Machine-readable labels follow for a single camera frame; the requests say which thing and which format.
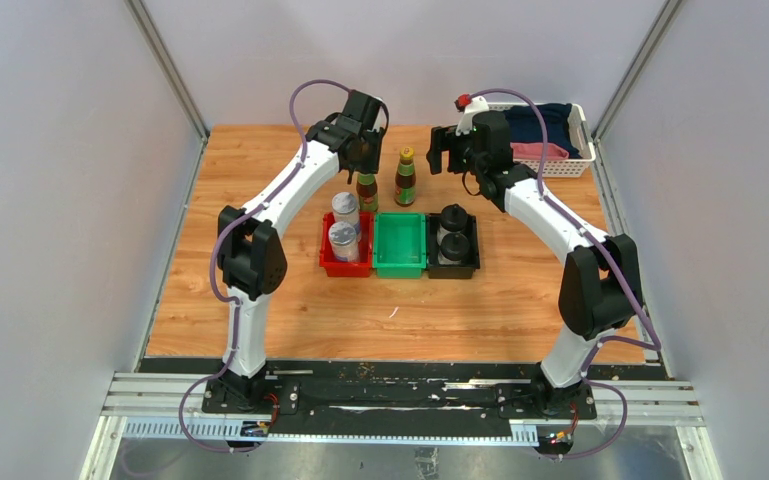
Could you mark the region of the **sauce bottle yellow cap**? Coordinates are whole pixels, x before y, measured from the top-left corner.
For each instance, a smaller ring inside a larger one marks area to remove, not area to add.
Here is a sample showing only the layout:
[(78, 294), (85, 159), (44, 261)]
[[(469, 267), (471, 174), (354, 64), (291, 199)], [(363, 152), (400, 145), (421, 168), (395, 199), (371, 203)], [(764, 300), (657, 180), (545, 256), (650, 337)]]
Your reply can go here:
[(377, 212), (379, 208), (378, 184), (374, 174), (359, 173), (356, 182), (359, 210)]
[(395, 176), (395, 202), (400, 206), (410, 206), (416, 199), (415, 151), (404, 147), (399, 152), (399, 163)]

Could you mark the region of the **silver lid jar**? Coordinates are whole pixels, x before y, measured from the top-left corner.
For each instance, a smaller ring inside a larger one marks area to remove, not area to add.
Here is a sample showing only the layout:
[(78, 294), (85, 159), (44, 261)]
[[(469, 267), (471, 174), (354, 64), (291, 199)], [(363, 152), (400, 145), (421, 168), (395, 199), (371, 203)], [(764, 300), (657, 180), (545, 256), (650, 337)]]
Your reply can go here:
[(332, 214), (335, 222), (350, 224), (355, 231), (361, 233), (360, 208), (357, 198), (350, 192), (339, 192), (331, 200)]
[(334, 258), (339, 262), (360, 260), (359, 237), (355, 227), (346, 221), (336, 221), (328, 229), (328, 241)]

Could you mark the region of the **black cap shaker bottle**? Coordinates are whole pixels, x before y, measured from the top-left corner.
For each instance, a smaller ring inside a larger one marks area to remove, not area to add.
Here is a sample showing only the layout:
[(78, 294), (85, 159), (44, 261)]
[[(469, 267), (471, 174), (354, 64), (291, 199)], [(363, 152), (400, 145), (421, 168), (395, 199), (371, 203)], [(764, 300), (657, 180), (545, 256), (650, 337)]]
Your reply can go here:
[(443, 208), (438, 216), (437, 239), (448, 234), (462, 233), (468, 225), (469, 214), (459, 204), (451, 204)]

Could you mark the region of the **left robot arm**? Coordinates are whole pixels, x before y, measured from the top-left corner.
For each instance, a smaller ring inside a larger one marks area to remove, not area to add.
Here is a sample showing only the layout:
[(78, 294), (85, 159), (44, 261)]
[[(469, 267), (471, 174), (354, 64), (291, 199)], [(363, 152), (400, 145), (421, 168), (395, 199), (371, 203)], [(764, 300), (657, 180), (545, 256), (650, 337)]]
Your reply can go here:
[(381, 99), (349, 90), (340, 111), (301, 130), (296, 154), (263, 191), (240, 208), (227, 206), (220, 212), (211, 286), (226, 288), (216, 296), (229, 306), (229, 335), (214, 381), (239, 411), (256, 412), (266, 400), (265, 329), (273, 293), (288, 271), (285, 231), (339, 172), (378, 171), (388, 123)]

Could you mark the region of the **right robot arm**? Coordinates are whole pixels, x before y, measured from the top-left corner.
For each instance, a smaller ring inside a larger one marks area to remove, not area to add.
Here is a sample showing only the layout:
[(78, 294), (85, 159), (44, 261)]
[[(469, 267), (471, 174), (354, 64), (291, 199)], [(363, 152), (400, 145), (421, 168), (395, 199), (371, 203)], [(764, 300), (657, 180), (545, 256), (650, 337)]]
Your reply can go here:
[(643, 305), (636, 243), (586, 223), (534, 169), (515, 161), (510, 128), (499, 111), (432, 128), (426, 158), (433, 174), (473, 175), (480, 196), (527, 226), (561, 262), (564, 325), (536, 366), (526, 396), (540, 415), (558, 416), (580, 394), (601, 347), (618, 340), (618, 330)]

